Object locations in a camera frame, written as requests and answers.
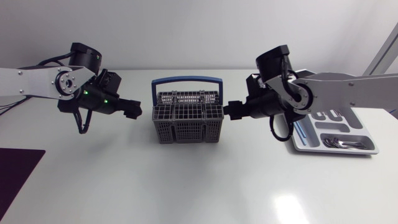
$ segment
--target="utensil organizer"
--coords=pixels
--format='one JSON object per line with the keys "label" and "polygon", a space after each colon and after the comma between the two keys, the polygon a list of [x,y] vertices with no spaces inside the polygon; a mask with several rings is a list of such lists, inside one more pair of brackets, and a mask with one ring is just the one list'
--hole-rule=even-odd
{"label": "utensil organizer", "polygon": [[[297,121],[305,133],[306,138],[300,135],[299,129],[295,127],[293,143],[298,151],[308,152],[332,152],[344,154],[377,154],[379,149],[375,145],[368,130],[351,108],[340,109],[341,116],[333,111],[325,114],[308,114],[304,119]],[[338,138],[342,141],[359,141],[368,149],[339,149],[327,147],[323,140],[325,138]]]}
{"label": "utensil organizer", "polygon": [[[217,83],[218,91],[156,93],[156,85],[182,81]],[[152,120],[161,144],[218,142],[224,119],[222,79],[186,76],[153,80],[152,101]]]}

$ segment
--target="cutlery tray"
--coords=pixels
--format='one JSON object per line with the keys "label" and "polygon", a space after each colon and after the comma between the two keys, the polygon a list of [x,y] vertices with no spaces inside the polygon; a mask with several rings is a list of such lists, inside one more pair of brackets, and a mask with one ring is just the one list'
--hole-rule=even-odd
{"label": "cutlery tray", "polygon": [[[292,139],[298,151],[369,155],[379,153],[379,149],[373,142],[368,130],[351,108],[340,109],[337,113],[332,110],[323,113],[308,114],[304,119],[297,121],[297,123]],[[325,138],[338,138],[342,141],[359,141],[367,149],[327,147],[323,142]]]}

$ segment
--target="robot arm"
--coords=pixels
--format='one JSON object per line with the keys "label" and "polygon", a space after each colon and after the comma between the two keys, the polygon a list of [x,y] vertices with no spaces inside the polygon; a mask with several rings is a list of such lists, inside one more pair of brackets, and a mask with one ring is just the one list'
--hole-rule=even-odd
{"label": "robot arm", "polygon": [[0,96],[71,100],[95,74],[85,67],[0,68]]}
{"label": "robot arm", "polygon": [[[293,122],[306,114],[338,108],[393,108],[398,105],[398,74],[355,77],[342,73],[313,73],[291,69],[286,45],[256,59],[259,74],[246,79],[246,103],[230,101],[224,113],[232,120],[269,116],[271,131],[280,141],[290,139]],[[272,122],[283,114],[289,127],[286,138],[276,136]]]}
{"label": "robot arm", "polygon": [[[59,62],[68,57],[68,66]],[[141,102],[119,98],[117,92],[120,76],[107,69],[103,69],[97,76],[101,57],[95,49],[73,43],[70,53],[44,60],[36,66],[0,68],[0,96],[23,95],[28,98],[58,99],[59,110],[74,115],[80,134],[87,132],[93,111],[104,114],[124,111],[127,118],[137,119],[142,114]],[[50,62],[61,66],[45,66]],[[88,110],[84,125],[79,108]]]}

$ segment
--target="metal pole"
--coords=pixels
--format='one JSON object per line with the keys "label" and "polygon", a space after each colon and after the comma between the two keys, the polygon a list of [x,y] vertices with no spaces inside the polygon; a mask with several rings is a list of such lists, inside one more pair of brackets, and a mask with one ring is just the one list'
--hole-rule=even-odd
{"label": "metal pole", "polygon": [[398,56],[398,23],[363,75],[384,74]]}

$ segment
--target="black cable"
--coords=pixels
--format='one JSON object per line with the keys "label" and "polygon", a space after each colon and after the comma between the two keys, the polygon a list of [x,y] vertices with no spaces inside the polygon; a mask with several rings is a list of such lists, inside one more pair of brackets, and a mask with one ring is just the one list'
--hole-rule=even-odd
{"label": "black cable", "polygon": [[77,128],[79,129],[79,133],[80,134],[87,133],[88,126],[90,125],[90,120],[91,120],[92,113],[93,113],[92,110],[88,110],[87,111],[86,122],[85,122],[85,124],[83,125],[83,128],[82,128],[81,125],[83,124],[83,121],[81,120],[80,111],[77,109],[76,112],[73,112],[73,115],[74,115],[75,120],[76,120]]}
{"label": "black cable", "polygon": [[293,71],[293,70],[291,70],[291,69],[289,69],[289,70],[287,70],[287,71],[290,72],[291,74],[293,74],[294,77],[296,77],[296,79],[299,79],[299,75],[298,75],[295,71]]}
{"label": "black cable", "polygon": [[30,97],[27,96],[27,97],[25,97],[23,100],[20,100],[20,101],[18,101],[18,102],[15,102],[12,106],[6,107],[7,109],[6,109],[6,108],[2,108],[2,110],[3,110],[3,109],[6,109],[6,110],[3,111],[3,112],[1,112],[1,113],[0,113],[0,116],[3,115],[3,114],[5,114],[5,113],[7,113],[9,110],[13,109],[14,107],[20,105],[21,103],[26,102],[26,101],[29,100],[29,99],[30,99]]}
{"label": "black cable", "polygon": [[278,141],[288,141],[290,139],[290,137],[292,137],[293,135],[293,131],[294,131],[294,126],[293,123],[288,123],[287,124],[287,128],[289,129],[289,133],[286,137],[280,137],[275,133],[274,130],[274,115],[269,116],[269,127],[271,128],[271,133],[272,135],[278,140]]}
{"label": "black cable", "polygon": [[59,65],[61,65],[61,66],[65,66],[62,62],[60,62],[60,61],[53,61],[54,63],[57,63],[57,64],[59,64]]}
{"label": "black cable", "polygon": [[9,107],[9,106],[11,106],[11,105],[13,105],[13,104],[16,104],[16,103],[18,103],[18,101],[17,102],[13,102],[13,103],[10,103],[10,104],[8,104],[8,105],[0,105],[0,106],[6,106],[6,107]]}
{"label": "black cable", "polygon": [[50,62],[56,62],[56,61],[68,58],[68,57],[72,56],[74,53],[75,52],[69,52],[69,53],[67,53],[65,55],[57,56],[57,57],[54,57],[54,58],[49,58],[47,60],[44,60],[44,61],[38,63],[37,65],[45,65],[45,64],[48,64]]}
{"label": "black cable", "polygon": [[285,58],[282,59],[282,84],[284,87],[284,90],[296,101],[299,102],[301,100],[301,96],[298,93],[294,93],[293,90],[289,86],[289,76],[287,74],[288,69],[287,69],[287,63]]}

